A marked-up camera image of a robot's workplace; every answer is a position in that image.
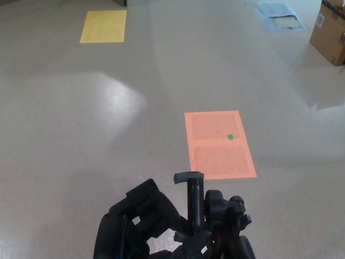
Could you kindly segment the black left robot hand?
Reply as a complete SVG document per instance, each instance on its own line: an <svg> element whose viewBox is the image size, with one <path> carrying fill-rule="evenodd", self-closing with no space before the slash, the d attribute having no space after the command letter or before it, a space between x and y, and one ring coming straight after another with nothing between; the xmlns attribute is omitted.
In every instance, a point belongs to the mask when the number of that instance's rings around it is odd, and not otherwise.
<svg viewBox="0 0 345 259"><path fill-rule="evenodd" d="M126 193L99 225L94 258L150 258L147 241L166 230L189 235L190 223L149 179Z"/></svg>

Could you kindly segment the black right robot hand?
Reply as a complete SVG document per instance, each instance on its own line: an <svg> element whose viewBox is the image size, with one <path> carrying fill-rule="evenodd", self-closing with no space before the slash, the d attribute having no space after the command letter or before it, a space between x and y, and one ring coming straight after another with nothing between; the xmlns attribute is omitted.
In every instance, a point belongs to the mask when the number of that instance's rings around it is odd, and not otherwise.
<svg viewBox="0 0 345 259"><path fill-rule="evenodd" d="M231 238L223 252L223 258L228 259L256 259L253 248L244 235Z"/></svg>

